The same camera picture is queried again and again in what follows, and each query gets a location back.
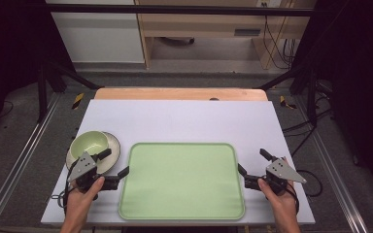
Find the white plate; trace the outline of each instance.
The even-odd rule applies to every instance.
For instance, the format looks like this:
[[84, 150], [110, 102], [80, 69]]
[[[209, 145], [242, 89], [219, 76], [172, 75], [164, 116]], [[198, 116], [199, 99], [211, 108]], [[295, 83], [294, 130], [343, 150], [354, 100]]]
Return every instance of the white plate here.
[[[110, 170], [114, 166], [114, 164], [118, 161], [118, 158], [120, 155], [120, 143], [118, 139], [110, 133], [107, 133], [107, 132], [103, 132], [103, 133], [108, 138], [108, 145], [109, 145], [109, 148], [111, 149], [111, 154], [108, 155], [108, 157], [102, 160], [98, 160], [96, 162], [96, 165], [98, 167], [96, 171], [97, 174], [104, 174], [108, 170]], [[74, 163], [75, 160], [77, 160], [77, 158], [74, 158], [74, 156], [72, 156], [71, 150], [68, 150], [68, 153], [66, 154], [66, 167], [70, 169], [72, 163]]]

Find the power strip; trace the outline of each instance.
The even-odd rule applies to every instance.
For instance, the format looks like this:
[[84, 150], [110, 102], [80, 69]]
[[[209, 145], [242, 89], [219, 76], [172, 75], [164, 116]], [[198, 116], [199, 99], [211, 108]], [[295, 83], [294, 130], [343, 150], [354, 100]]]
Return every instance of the power strip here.
[[279, 8], [281, 0], [258, 0], [256, 6], [260, 8]]

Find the black curtain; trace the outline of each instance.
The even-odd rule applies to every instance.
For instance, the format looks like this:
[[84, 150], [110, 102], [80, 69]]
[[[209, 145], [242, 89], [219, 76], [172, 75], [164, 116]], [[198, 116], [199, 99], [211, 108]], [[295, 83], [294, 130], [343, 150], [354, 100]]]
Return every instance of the black curtain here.
[[[20, 0], [0, 0], [0, 111], [10, 91], [37, 82], [45, 60], [75, 72], [51, 13], [27, 10]], [[52, 69], [47, 76], [50, 84], [63, 83]]]
[[[318, 7], [330, 6], [326, 0]], [[300, 44], [300, 63], [331, 19], [311, 20]], [[332, 82], [332, 108], [358, 162], [373, 174], [373, 1], [351, 0], [325, 36], [314, 64]]]

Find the bowl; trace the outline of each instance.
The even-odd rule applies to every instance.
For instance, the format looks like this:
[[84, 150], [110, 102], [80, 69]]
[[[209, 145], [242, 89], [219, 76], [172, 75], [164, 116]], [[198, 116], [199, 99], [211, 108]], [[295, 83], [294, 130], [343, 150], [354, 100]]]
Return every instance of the bowl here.
[[103, 132], [88, 131], [72, 142], [70, 152], [74, 158], [78, 159], [84, 151], [87, 151], [89, 155], [94, 155], [106, 150], [108, 147], [108, 138]]

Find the aluminum rail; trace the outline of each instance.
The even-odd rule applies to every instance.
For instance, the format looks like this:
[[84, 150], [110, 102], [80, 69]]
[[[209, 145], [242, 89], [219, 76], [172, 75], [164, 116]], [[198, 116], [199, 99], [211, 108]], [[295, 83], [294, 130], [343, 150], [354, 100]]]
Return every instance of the aluminum rail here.
[[39, 141], [41, 140], [41, 137], [44, 134], [45, 129], [47, 128], [48, 123], [50, 122], [50, 119], [55, 111], [55, 107], [58, 103], [60, 95], [61, 94], [59, 93], [53, 94], [51, 102], [48, 105], [48, 113], [41, 120], [41, 122], [35, 126], [35, 129], [29, 137], [29, 140], [26, 142], [26, 145], [20, 153], [17, 162], [8, 175], [8, 178], [2, 185], [0, 189], [0, 215], [8, 203], [15, 187], [17, 186], [17, 182], [19, 181], [20, 176], [22, 175], [33, 151], [36, 149]]
[[25, 4], [27, 10], [57, 13], [121, 13], [121, 14], [178, 14], [178, 15], [228, 15], [312, 17], [333, 14], [331, 11], [294, 8], [245, 8], [216, 6], [168, 5], [94, 5], [94, 4]]
[[[301, 99], [302, 97], [296, 96], [294, 99], [296, 101], [296, 105], [299, 106], [301, 114], [304, 116], [305, 119], [308, 119], [306, 114], [306, 105], [305, 101]], [[353, 200], [347, 186], [345, 185], [344, 181], [342, 180], [338, 170], [335, 167], [334, 162], [332, 161], [331, 157], [329, 156], [328, 151], [322, 141], [320, 134], [315, 130], [312, 134], [315, 144], [318, 148], [318, 156], [320, 158], [321, 164], [323, 169], [328, 176], [329, 182], [332, 185], [335, 195], [338, 198], [338, 202], [344, 211], [344, 215], [347, 218], [348, 223], [354, 233], [366, 233], [368, 229], [363, 221], [361, 214], [356, 207], [356, 203]]]

